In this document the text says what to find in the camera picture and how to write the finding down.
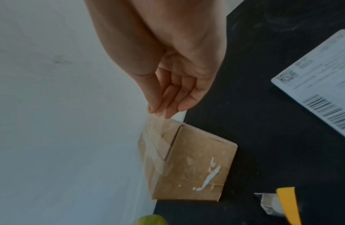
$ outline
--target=green fruit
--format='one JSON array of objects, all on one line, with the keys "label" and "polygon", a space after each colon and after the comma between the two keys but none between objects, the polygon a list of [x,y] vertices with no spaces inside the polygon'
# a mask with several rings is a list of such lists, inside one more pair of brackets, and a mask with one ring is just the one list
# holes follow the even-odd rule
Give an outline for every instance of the green fruit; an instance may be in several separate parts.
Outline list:
[{"label": "green fruit", "polygon": [[169,225],[166,220],[158,215],[150,215],[140,218],[134,225]]}]

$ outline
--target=white label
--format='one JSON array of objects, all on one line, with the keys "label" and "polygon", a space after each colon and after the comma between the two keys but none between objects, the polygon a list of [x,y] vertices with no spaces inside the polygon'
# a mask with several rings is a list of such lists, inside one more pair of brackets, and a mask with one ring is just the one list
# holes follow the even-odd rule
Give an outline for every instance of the white label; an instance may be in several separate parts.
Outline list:
[{"label": "white label", "polygon": [[289,66],[272,83],[345,136],[345,30]]}]

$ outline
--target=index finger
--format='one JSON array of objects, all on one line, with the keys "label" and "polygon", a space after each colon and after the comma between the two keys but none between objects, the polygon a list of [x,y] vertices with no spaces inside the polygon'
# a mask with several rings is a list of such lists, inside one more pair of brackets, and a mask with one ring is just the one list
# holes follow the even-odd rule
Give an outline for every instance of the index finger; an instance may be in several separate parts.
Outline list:
[{"label": "index finger", "polygon": [[195,87],[192,89],[190,94],[180,102],[178,110],[182,112],[194,107],[197,103],[199,103],[209,91],[213,81],[214,77],[210,79],[197,79]]}]

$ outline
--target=yellow strip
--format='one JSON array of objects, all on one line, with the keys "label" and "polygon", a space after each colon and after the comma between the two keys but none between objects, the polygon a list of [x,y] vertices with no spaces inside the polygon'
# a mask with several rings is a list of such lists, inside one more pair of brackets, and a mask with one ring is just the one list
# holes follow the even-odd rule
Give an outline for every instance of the yellow strip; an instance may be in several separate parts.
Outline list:
[{"label": "yellow strip", "polygon": [[295,188],[279,188],[276,190],[285,216],[291,225],[302,225],[298,203],[296,201]]}]

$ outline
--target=cardboard box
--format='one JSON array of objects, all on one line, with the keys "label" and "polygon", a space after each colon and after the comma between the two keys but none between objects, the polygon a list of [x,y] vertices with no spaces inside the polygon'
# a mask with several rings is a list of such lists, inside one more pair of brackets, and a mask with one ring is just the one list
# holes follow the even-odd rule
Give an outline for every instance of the cardboard box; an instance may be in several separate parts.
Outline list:
[{"label": "cardboard box", "polygon": [[218,201],[237,151],[233,142],[153,115],[138,147],[152,199]]}]

